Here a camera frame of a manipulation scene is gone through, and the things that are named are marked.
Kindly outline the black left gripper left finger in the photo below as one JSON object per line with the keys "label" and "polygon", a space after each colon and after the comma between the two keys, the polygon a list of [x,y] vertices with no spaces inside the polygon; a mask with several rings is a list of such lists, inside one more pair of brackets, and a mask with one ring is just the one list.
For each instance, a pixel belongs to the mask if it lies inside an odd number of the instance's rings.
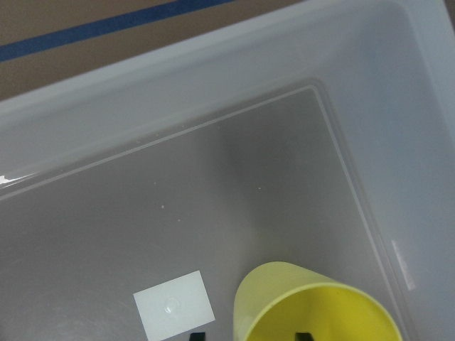
{"label": "black left gripper left finger", "polygon": [[189,341],[206,341],[205,332],[192,332]]}

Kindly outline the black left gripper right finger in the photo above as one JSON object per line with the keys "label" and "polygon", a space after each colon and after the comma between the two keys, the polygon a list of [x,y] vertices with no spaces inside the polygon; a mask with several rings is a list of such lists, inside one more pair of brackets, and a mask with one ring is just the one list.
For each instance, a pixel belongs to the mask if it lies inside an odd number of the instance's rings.
{"label": "black left gripper right finger", "polygon": [[296,341],[313,341],[313,337],[309,332],[297,332]]}

